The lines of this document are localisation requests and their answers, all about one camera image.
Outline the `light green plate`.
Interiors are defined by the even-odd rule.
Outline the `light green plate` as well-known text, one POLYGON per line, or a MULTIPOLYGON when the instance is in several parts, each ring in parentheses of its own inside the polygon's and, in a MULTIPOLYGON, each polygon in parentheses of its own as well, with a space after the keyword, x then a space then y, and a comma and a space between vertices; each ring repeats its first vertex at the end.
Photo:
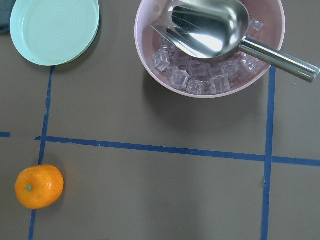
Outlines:
POLYGON ((95 40, 99 24, 97 0, 17 0, 10 35, 29 62, 57 66, 80 57, 95 40))

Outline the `pink bowl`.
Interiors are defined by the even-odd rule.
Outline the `pink bowl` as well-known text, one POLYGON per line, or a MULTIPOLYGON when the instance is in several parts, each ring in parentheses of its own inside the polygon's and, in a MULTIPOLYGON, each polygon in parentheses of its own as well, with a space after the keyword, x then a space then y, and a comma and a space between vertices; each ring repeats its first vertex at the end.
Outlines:
MULTIPOLYGON (((167 0, 143 0, 137 11, 134 37, 148 73, 165 88, 187 97, 211 99, 239 92, 259 80, 271 67, 246 53, 221 63, 201 63, 160 36, 151 24, 167 0)), ((280 0, 244 0, 250 21, 248 36, 280 50, 285 37, 285 12, 280 0)))

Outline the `steel ice scoop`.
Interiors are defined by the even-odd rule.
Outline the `steel ice scoop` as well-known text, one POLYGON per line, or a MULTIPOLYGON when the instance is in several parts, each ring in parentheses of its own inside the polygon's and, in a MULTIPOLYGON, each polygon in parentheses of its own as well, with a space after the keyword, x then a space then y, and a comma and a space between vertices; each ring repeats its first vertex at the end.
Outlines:
POLYGON ((313 82, 312 65, 248 36, 250 14, 238 0, 170 0, 151 27, 187 55, 221 62, 244 52, 291 75, 313 82))

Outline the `orange mandarin fruit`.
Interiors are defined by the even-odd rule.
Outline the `orange mandarin fruit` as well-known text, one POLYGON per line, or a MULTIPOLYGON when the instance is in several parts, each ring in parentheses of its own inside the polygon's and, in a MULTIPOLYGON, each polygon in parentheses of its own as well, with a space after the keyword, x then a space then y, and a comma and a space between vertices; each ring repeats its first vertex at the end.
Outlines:
POLYGON ((52 205, 60 198, 64 190, 64 178, 53 165, 32 166, 18 175, 14 190, 22 206, 38 210, 52 205))

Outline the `dark grey folded cloth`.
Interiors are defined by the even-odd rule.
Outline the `dark grey folded cloth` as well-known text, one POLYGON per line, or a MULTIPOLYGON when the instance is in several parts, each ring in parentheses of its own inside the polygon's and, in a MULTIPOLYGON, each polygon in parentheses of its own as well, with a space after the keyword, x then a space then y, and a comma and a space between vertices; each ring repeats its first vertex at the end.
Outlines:
POLYGON ((10 19, 15 0, 0 0, 0 34, 10 31, 10 19))

